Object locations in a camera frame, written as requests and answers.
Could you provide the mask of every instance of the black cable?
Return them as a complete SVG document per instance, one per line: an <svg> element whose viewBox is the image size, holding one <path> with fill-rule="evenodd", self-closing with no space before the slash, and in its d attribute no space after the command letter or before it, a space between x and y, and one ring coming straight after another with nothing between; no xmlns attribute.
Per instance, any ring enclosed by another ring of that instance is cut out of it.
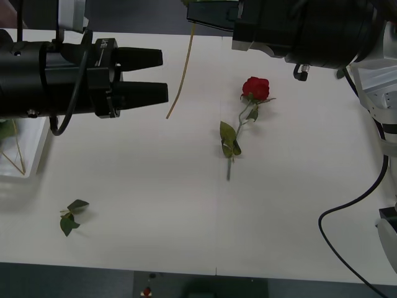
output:
<svg viewBox="0 0 397 298"><path fill-rule="evenodd" d="M350 85L350 88L352 88L354 94L358 97L359 93L357 92L357 88L355 87L355 84L354 84L352 78L350 77L350 74L347 71L346 67L342 71L343 71L343 74L345 75L345 78L346 78L347 82Z"/></svg>
<svg viewBox="0 0 397 298"><path fill-rule="evenodd" d="M89 47L86 48L86 50L84 51L83 57L81 58L79 73L78 73L76 83L74 84L72 97L71 97L68 109L66 110L65 117L64 117L59 129L58 129L58 118L54 117L54 116L50 117L50 128L51 128L53 135L55 135L55 136L61 135L66 130L66 128L68 127L68 124L70 122L70 119L72 118L74 108L76 107L77 100L79 99L80 87L81 87L81 84L83 83L84 74L86 72L87 62L88 62L88 54L89 54Z"/></svg>
<svg viewBox="0 0 397 298"><path fill-rule="evenodd" d="M24 18L23 11L24 10L24 0L19 0L18 11L17 11L17 42L22 41L22 33L24 30Z"/></svg>
<svg viewBox="0 0 397 298"><path fill-rule="evenodd" d="M346 80L349 82L349 85L351 86L353 92L355 92L356 95L358 95L357 93L357 88L355 87L354 82L352 81L352 78L350 77L349 72L346 70L346 68L343 69L343 72L345 74ZM379 132L379 136L381 139L385 139L385 133L383 131L383 127L382 124L379 123L378 121L375 121L375 124L377 125L377 129ZM363 193L361 196L359 196L358 198L354 199L353 201L346 203L344 205L341 205L339 207L336 208L332 208L327 210L326 212L324 212L323 214L320 215L319 219L318 219L318 227L320 229L320 232L323 236L323 238L325 239L325 242L328 244L328 246L330 247L330 249L332 250L332 252L337 256L337 258L350 270L354 273L354 275L356 275L366 286L368 286L371 290L373 290L375 293L377 293L380 297L382 298L388 298L384 293L382 293L381 291L379 291L376 287L374 287L372 284L370 284L365 278L363 278L356 270L354 270L345 260L344 258L342 258L342 256L336 251L336 249L333 247L333 245L331 244L331 242L328 240L327 236L324 233L323 230L323 219L325 216L327 216L328 214L331 214L333 212L348 208L350 206L353 206L354 204L361 202L362 200L364 200L366 197L368 197L374 190L376 190L376 188L379 186L379 184L382 182L383 178L386 175L387 172L387 167L389 165L389 156L387 155L383 155L383 163L382 163L382 168L380 170L380 174L378 176L378 179L374 182L374 184L365 192Z"/></svg>

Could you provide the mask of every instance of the screw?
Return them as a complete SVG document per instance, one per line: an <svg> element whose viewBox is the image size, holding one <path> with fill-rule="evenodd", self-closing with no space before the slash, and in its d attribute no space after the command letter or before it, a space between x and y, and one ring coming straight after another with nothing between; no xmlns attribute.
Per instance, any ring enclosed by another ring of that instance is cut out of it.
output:
<svg viewBox="0 0 397 298"><path fill-rule="evenodd" d="M40 114L39 112L37 112L33 109L29 109L27 111L27 117L29 117L29 118L37 118L39 114Z"/></svg>

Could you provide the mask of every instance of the white table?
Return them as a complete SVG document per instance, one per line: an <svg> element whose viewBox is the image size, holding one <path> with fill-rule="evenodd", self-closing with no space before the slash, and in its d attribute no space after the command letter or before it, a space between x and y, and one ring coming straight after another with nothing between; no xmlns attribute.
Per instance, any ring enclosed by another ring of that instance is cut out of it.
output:
<svg viewBox="0 0 397 298"><path fill-rule="evenodd" d="M53 32L26 30L25 37L50 40ZM162 49L163 67L125 80L166 82L174 99L188 36L95 37ZM312 68L301 83L283 60L230 48L230 38L195 37L170 120L167 104L115 120L75 115L64 135L50 137L33 181L0 184L0 261L357 282L326 246L317 218L378 176L371 119L332 70ZM244 128L243 155L227 182L219 122L237 124L250 76L269 79L277 100ZM59 210L75 199L90 206L66 238ZM375 284L397 284L375 228L378 209L394 201L386 179L363 203L324 220L336 249Z"/></svg>

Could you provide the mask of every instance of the red rose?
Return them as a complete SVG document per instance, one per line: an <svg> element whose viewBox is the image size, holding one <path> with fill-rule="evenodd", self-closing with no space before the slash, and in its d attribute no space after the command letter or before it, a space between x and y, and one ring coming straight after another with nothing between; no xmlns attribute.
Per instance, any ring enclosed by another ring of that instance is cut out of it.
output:
<svg viewBox="0 0 397 298"><path fill-rule="evenodd" d="M250 77L243 86L243 95L249 96L252 93L254 99L265 101L269 97L269 81L259 79L254 76Z"/></svg>

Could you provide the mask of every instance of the floor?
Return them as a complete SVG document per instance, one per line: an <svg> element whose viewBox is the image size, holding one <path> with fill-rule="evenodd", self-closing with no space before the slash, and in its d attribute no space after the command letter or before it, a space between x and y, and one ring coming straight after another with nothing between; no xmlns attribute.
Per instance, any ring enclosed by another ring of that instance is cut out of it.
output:
<svg viewBox="0 0 397 298"><path fill-rule="evenodd" d="M1 298L139 298L149 273L0 263ZM197 289L216 289L218 298L376 298L363 284L225 278L156 273L153 297L188 298ZM397 287L379 286L388 297Z"/></svg>
<svg viewBox="0 0 397 298"><path fill-rule="evenodd" d="M11 3L16 4L17 0L11 0ZM24 20L29 28L55 28L54 0L40 0L40 5L37 1L26 1L24 11ZM190 24L185 15L186 8L181 0L87 0L89 26L101 32L189 34ZM230 36L230 33L200 26L196 34ZM211 286L219 284L222 289L230 289L225 284L238 285L238 289L244 289L240 297L377 297L363 284L181 274L157 274L151 281L153 297L183 297L188 286L198 280ZM1 298L137 298L147 284L148 273L142 272L0 263ZM397 297L397 287L379 288L389 297Z"/></svg>

